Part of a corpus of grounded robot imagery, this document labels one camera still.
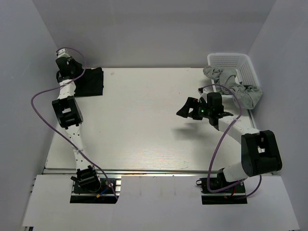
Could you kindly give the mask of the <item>black t shirt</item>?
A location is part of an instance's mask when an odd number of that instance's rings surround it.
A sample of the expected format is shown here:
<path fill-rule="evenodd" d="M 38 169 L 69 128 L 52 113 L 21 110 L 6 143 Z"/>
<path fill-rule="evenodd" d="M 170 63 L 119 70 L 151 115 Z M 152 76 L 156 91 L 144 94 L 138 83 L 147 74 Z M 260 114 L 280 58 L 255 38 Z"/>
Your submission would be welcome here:
<path fill-rule="evenodd" d="M 91 97 L 103 95 L 103 70 L 101 67 L 87 68 L 82 77 L 75 80 L 75 97 Z"/>

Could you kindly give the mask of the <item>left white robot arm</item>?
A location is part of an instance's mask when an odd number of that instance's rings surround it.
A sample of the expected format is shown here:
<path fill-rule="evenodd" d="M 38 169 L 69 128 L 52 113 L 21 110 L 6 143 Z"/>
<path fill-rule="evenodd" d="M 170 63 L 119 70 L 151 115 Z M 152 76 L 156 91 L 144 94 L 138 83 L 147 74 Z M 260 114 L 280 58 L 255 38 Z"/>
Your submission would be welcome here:
<path fill-rule="evenodd" d="M 82 74 L 82 64 L 67 53 L 57 54 L 56 64 L 59 68 L 56 78 L 61 88 L 58 98 L 52 101 L 52 107 L 60 127 L 73 143 L 77 176 L 72 180 L 80 188 L 94 193 L 101 188 L 102 180 L 98 177 L 94 165 L 84 157 L 86 152 L 81 137 L 83 117 L 74 98 L 76 85 L 73 79 Z"/>

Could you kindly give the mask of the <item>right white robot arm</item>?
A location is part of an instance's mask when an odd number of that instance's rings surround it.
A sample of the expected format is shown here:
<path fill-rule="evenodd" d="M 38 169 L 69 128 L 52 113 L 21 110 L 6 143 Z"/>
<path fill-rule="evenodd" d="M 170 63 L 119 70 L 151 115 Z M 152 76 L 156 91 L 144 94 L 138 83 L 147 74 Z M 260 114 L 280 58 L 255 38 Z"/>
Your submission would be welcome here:
<path fill-rule="evenodd" d="M 241 180 L 281 170 L 282 160 L 274 133 L 251 128 L 226 112 L 221 94 L 212 92 L 199 99 L 189 97 L 176 114 L 193 120 L 207 118 L 223 136 L 229 135 L 241 146 L 240 162 L 221 169 L 215 178 L 206 181 L 211 190 L 228 192 Z"/>

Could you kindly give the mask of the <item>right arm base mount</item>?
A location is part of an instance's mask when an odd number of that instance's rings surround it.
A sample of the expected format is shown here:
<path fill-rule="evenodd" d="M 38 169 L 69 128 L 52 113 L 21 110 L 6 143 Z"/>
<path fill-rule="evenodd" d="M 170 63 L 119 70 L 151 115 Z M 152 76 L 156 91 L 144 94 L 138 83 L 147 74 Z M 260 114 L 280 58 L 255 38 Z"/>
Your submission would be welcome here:
<path fill-rule="evenodd" d="M 222 174 L 209 179 L 211 192 L 207 188 L 207 177 L 199 178 L 196 185 L 201 188 L 202 205 L 244 205 L 247 204 L 246 191 L 243 182 L 231 187 L 235 182 L 227 182 Z"/>

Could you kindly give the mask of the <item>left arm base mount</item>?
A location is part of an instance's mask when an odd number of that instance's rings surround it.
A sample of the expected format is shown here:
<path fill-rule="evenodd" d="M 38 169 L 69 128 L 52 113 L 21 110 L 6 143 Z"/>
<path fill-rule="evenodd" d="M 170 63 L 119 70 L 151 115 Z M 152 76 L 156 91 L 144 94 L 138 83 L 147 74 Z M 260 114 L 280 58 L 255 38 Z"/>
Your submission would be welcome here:
<path fill-rule="evenodd" d="M 117 199 L 111 188 L 120 195 L 121 179 L 110 178 L 110 184 L 106 178 L 100 178 L 100 183 L 94 183 L 94 187 L 88 189 L 81 187 L 77 183 L 76 177 L 71 177 L 74 182 L 72 186 L 70 203 L 71 204 L 116 204 Z"/>

